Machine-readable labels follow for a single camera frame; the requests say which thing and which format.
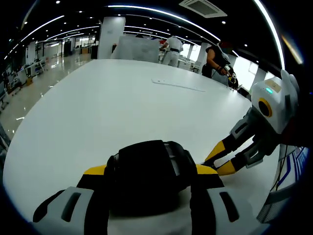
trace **air conditioning vent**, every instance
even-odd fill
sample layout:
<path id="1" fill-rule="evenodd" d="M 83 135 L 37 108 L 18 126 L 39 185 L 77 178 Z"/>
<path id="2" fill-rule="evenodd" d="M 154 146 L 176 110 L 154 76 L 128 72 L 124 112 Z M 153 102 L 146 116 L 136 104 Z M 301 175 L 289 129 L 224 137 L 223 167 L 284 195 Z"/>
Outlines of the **air conditioning vent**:
<path id="1" fill-rule="evenodd" d="M 150 31 L 145 31 L 145 30 L 143 30 L 142 32 L 143 32 L 143 33 L 153 34 L 153 32 L 150 32 Z"/>
<path id="2" fill-rule="evenodd" d="M 207 0 L 184 0 L 180 3 L 189 10 L 192 10 L 205 18 L 227 16 L 225 12 Z"/>

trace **woman in black top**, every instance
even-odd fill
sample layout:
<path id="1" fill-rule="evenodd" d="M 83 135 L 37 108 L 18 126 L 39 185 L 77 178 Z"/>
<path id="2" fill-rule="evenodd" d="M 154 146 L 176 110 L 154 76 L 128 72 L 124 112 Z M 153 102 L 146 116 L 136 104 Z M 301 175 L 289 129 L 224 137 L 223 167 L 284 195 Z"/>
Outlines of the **woman in black top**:
<path id="1" fill-rule="evenodd" d="M 224 69 L 226 64 L 229 64 L 225 58 L 225 54 L 230 54 L 233 46 L 229 42 L 222 41 L 218 46 L 208 47 L 206 64 L 202 68 L 202 75 L 212 78 L 212 70 L 215 69 L 220 75 L 227 75 L 228 72 Z"/>

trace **white tabletop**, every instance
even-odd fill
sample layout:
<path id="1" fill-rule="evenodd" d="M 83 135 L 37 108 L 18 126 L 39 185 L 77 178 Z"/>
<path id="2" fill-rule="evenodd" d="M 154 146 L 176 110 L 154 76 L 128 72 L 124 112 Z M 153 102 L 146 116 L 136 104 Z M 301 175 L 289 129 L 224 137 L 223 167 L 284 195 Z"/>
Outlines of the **white tabletop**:
<path id="1" fill-rule="evenodd" d="M 76 186 L 85 170 L 106 164 L 125 146 L 176 141 L 196 163 L 203 162 L 250 106 L 237 92 L 190 71 L 139 61 L 93 60 L 56 84 L 29 111 L 8 151 L 4 186 L 31 221 L 45 199 Z M 262 164 L 222 177 L 251 203 L 255 216 L 272 186 L 277 162 L 278 148 Z"/>

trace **ceiling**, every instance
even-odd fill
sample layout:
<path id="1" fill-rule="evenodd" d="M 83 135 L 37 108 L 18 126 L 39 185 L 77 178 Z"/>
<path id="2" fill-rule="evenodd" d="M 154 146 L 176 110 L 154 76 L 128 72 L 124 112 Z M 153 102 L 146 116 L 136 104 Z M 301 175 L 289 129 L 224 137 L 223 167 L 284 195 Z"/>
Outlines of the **ceiling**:
<path id="1" fill-rule="evenodd" d="M 64 17 L 34 32 L 20 43 L 15 50 L 17 52 L 23 51 L 22 45 L 26 46 L 31 41 L 42 41 L 65 31 L 82 27 L 99 26 L 99 22 L 103 21 L 104 17 L 116 16 L 117 14 L 126 17 L 126 25 L 146 27 L 173 33 L 198 45 L 200 45 L 201 42 L 208 42 L 206 39 L 213 43 L 218 42 L 217 39 L 199 28 L 171 16 L 141 9 L 106 7 L 114 4 L 150 7 L 181 16 L 203 27 L 219 38 L 228 38 L 234 43 L 234 50 L 240 56 L 254 62 L 260 61 L 260 63 L 272 64 L 274 67 L 281 67 L 278 50 L 270 28 L 264 20 L 262 13 L 252 0 L 240 0 L 240 3 L 234 0 L 210 0 L 211 3 L 224 11 L 227 16 L 208 19 L 180 6 L 180 2 L 182 2 L 182 0 L 164 2 L 146 0 L 99 0 L 90 3 L 84 2 L 83 4 L 70 0 L 61 0 L 59 4 L 56 4 L 55 0 L 24 0 L 22 2 L 12 0 L 6 2 L 5 4 L 7 4 L 7 6 L 5 6 L 4 9 L 13 9 L 14 15 L 4 16 L 2 14 L 1 16 L 1 31 L 5 32 L 5 34 L 0 39 L 0 63 L 5 63 L 3 60 L 4 57 L 27 34 L 46 22 L 62 15 L 64 15 Z M 27 24 L 23 24 L 27 12 L 34 3 L 33 9 L 26 19 Z M 140 29 L 126 28 L 126 30 L 139 32 Z M 86 34 L 94 34 L 96 31 L 95 34 L 98 37 L 100 28 L 79 31 L 80 33 Z M 169 37 L 169 35 L 162 33 L 157 33 L 157 35 Z M 13 51 L 8 59 L 10 59 L 11 56 L 14 57 L 18 55 L 19 53 L 15 54 Z"/>

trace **glossy floor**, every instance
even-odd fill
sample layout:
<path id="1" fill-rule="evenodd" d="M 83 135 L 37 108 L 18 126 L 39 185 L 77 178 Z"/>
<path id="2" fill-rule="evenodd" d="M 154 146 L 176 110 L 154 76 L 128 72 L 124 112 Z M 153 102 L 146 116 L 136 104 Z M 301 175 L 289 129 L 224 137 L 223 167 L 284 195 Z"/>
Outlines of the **glossy floor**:
<path id="1" fill-rule="evenodd" d="M 36 102 L 68 74 L 91 60 L 90 54 L 52 58 L 47 62 L 47 70 L 33 78 L 33 84 L 24 85 L 4 98 L 9 102 L 0 114 L 0 122 L 12 139 L 14 133 Z"/>

